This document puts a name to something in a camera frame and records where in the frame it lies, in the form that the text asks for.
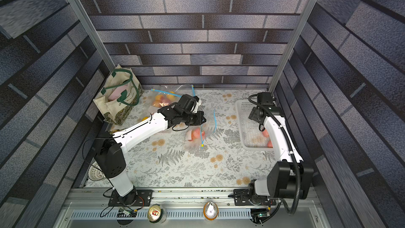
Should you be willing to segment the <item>yellow peach green leaf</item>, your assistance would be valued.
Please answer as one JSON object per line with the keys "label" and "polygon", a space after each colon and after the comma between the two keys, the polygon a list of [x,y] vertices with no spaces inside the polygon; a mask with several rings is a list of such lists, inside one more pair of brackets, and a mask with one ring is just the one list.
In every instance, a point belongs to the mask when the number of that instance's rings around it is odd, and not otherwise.
{"label": "yellow peach green leaf", "polygon": [[176,100],[176,96],[173,95],[173,92],[170,92],[169,94],[166,94],[166,96],[171,101]]}

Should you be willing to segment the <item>pink peach with leaf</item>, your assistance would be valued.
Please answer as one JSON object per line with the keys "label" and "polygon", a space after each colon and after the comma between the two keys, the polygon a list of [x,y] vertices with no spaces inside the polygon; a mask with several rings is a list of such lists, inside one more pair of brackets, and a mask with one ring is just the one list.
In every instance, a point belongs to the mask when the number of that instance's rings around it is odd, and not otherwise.
{"label": "pink peach with leaf", "polygon": [[172,101],[171,100],[169,100],[169,99],[166,99],[166,98],[163,98],[162,100],[161,100],[161,106],[162,107],[165,107],[165,106],[168,106],[168,105],[170,105],[172,103]]}

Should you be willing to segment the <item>clear zip-top bag blue zipper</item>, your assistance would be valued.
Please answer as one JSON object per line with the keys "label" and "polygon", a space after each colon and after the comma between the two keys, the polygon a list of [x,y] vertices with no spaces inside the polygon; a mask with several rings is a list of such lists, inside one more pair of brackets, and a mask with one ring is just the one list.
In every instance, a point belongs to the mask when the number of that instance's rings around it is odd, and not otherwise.
{"label": "clear zip-top bag blue zipper", "polygon": [[191,84],[154,85],[148,92],[148,101],[155,108],[165,107],[178,102],[182,95],[195,95]]}

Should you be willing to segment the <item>wrinkled yellow red peach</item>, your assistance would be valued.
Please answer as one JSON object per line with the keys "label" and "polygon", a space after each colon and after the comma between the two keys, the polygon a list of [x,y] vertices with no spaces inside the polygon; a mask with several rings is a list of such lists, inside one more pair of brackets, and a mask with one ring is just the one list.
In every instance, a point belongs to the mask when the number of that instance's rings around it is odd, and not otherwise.
{"label": "wrinkled yellow red peach", "polygon": [[190,130],[186,133],[186,140],[187,141],[194,141],[195,137],[194,137],[194,133],[193,130]]}

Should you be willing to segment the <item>large pink peach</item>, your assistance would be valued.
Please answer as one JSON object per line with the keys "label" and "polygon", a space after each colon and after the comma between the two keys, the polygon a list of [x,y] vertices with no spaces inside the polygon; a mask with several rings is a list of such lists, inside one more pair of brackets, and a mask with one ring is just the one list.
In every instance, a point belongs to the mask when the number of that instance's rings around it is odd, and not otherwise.
{"label": "large pink peach", "polygon": [[193,129],[194,137],[196,139],[204,140],[205,139],[205,132],[201,130],[200,128],[195,128]]}

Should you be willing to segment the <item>white plastic mesh basket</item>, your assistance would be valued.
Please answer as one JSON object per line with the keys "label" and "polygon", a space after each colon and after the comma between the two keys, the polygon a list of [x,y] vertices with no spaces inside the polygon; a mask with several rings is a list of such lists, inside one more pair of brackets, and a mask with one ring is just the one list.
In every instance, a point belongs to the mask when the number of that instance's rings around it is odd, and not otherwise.
{"label": "white plastic mesh basket", "polygon": [[248,118],[254,107],[247,99],[235,103],[242,147],[248,151],[272,151],[273,148],[267,145],[270,139],[259,130],[259,123]]}

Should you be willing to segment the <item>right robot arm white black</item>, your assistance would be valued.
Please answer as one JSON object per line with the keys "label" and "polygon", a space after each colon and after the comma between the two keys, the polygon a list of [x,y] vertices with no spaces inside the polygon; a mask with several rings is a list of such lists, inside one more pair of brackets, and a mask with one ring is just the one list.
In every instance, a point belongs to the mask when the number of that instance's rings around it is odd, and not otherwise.
{"label": "right robot arm white black", "polygon": [[252,180],[248,186],[249,200],[260,204],[264,198],[277,199],[287,214],[295,214],[299,200],[306,199],[314,169],[298,153],[295,142],[286,126],[282,109],[275,105],[270,92],[260,92],[248,97],[255,105],[249,119],[259,123],[259,130],[266,131],[273,146],[277,162],[266,179]]}

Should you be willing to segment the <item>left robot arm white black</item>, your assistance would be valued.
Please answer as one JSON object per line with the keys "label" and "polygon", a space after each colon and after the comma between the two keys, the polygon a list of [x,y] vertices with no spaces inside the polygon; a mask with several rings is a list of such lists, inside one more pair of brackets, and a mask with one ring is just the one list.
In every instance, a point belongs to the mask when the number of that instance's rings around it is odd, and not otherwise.
{"label": "left robot arm white black", "polygon": [[94,158],[119,196],[136,193],[126,172],[124,155],[147,138],[181,123],[201,126],[206,118],[204,112],[199,110],[200,105],[201,100],[197,96],[182,95],[179,101],[158,109],[148,119],[116,132],[109,138],[102,138],[103,143],[96,148]]}

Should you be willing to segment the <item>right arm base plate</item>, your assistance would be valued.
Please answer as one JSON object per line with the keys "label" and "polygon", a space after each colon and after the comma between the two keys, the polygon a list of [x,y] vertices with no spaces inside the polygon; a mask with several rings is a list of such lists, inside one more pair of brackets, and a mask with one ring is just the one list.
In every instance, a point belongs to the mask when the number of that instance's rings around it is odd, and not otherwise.
{"label": "right arm base plate", "polygon": [[235,189],[228,196],[234,200],[236,206],[276,206],[277,201],[267,196],[249,195],[248,189]]}

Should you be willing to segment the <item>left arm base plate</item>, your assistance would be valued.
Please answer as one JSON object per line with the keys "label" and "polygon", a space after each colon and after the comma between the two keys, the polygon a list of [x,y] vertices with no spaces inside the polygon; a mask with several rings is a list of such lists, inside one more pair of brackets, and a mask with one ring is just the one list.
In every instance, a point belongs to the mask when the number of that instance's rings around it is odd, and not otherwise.
{"label": "left arm base plate", "polygon": [[145,207],[150,206],[153,190],[132,190],[126,196],[120,196],[114,190],[109,197],[109,207]]}

